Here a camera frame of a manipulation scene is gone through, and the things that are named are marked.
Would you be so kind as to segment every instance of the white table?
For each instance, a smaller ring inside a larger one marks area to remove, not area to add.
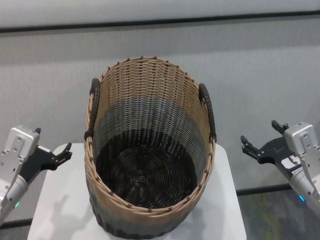
[[[65,145],[54,152],[60,153]],[[96,221],[89,203],[84,146],[74,143],[72,158],[48,171],[28,240],[119,240]],[[213,172],[200,201],[173,231],[155,240],[245,240],[247,238],[227,153],[216,145]]]

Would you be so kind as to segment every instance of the basket handle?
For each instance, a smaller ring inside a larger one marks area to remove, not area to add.
[[[93,94],[92,107],[90,110],[90,120],[89,120],[89,128],[84,133],[84,140],[87,140],[87,137],[94,137],[95,134],[95,123],[98,114],[99,101],[100,101],[100,81],[98,78],[92,79],[90,95]]]
[[[203,83],[199,84],[199,99],[200,99],[200,102],[202,102],[202,99],[204,99],[204,102],[206,104],[206,109],[208,111],[208,118],[209,118],[209,125],[210,125],[209,138],[213,138],[214,141],[217,142],[214,111],[212,109],[212,104],[211,104],[207,87]]]

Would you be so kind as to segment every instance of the floor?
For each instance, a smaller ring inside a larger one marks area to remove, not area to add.
[[[319,240],[320,217],[293,190],[239,196],[248,240]],[[0,229],[0,240],[27,240],[30,227]]]

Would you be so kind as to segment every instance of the wicker basket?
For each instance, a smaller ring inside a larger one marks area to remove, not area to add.
[[[128,58],[92,80],[86,126],[85,176],[99,225],[150,239],[187,217],[214,165],[204,84],[157,57]]]

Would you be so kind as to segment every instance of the metal bracket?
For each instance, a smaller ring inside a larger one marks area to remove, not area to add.
[[[320,191],[320,146],[311,124],[300,122],[284,133],[289,148],[299,156],[304,174],[316,191]]]
[[[0,154],[0,203],[16,181],[23,163],[35,150],[40,135],[22,125],[10,130]]]

